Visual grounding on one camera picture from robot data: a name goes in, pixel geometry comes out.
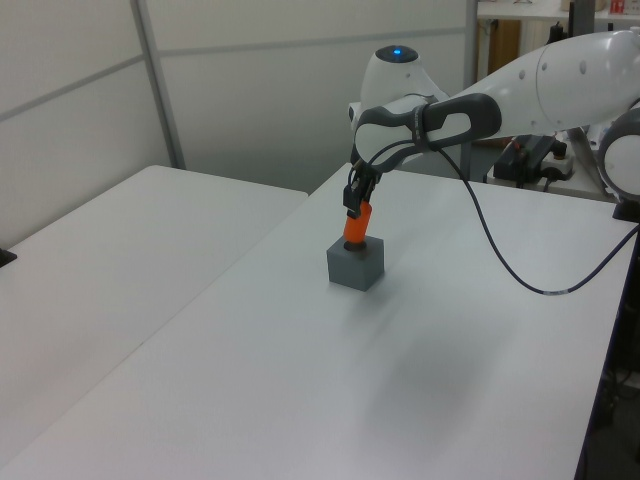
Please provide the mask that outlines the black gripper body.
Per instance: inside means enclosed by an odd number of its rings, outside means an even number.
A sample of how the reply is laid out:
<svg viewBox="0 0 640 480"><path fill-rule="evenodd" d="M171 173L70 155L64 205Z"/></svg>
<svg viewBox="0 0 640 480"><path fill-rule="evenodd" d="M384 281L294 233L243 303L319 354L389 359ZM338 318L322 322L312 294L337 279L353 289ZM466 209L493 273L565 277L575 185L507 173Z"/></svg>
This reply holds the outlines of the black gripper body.
<svg viewBox="0 0 640 480"><path fill-rule="evenodd" d="M355 162L349 172L348 189L350 192L373 191L381 177L382 173L367 162Z"/></svg>

